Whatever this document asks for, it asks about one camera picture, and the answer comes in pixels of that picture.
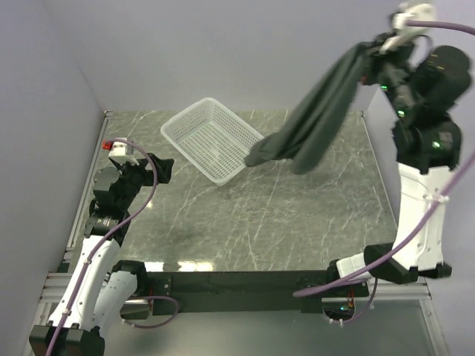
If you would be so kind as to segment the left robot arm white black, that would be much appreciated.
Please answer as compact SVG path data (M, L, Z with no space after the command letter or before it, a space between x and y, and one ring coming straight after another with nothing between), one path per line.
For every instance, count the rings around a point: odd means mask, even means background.
M128 209L143 187L170 182L173 159L147 154L110 155L111 165L94 175L79 260L45 325L29 336L34 355L103 355L105 336L125 302L149 290L144 263L117 261L133 214Z

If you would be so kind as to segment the white perforated plastic basket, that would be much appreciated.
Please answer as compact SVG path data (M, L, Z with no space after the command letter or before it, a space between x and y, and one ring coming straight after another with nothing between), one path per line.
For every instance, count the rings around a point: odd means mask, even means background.
M244 119L211 97L174 115L160 133L215 185L225 185L246 165L244 158L263 139Z

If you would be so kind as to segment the dark grey t shirt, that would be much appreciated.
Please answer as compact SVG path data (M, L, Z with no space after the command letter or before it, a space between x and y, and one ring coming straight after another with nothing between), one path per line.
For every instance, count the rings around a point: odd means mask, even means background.
M368 42L360 42L347 50L301 100L282 128L252 146L244 159L246 166L289 159L293 174L306 174L315 168L356 97L369 48Z

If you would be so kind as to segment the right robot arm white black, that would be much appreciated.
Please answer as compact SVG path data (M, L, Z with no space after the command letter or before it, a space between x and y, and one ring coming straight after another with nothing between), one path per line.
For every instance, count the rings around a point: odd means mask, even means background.
M326 287L335 296L351 288L350 274L391 251L395 253L392 257L359 277L405 284L419 277L451 275L442 253L444 204L448 201L442 189L459 164L462 132L449 110L471 86L471 60L459 48L441 45L412 67L409 58L414 47L408 42L375 56L368 78L380 85L397 116L392 128L401 184L396 239L333 260Z

